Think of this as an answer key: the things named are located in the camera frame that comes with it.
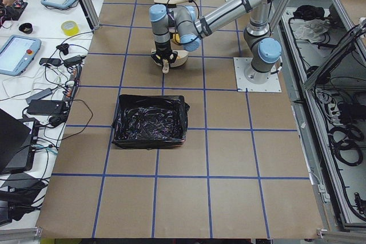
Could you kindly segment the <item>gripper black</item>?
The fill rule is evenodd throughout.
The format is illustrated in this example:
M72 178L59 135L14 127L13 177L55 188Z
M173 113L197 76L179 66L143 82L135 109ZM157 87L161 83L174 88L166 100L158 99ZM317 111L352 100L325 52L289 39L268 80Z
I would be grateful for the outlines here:
M178 51L167 50L167 49L151 49L151 58L154 63L162 66L163 61L166 60L169 65L176 62L178 57Z

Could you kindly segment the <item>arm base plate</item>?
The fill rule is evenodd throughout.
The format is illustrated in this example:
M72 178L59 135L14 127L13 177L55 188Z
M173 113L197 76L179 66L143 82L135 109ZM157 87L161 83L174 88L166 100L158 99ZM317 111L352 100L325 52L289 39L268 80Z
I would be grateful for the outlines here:
M270 72L259 73L252 67L252 58L234 57L234 71L238 92L280 93L279 76L276 65Z

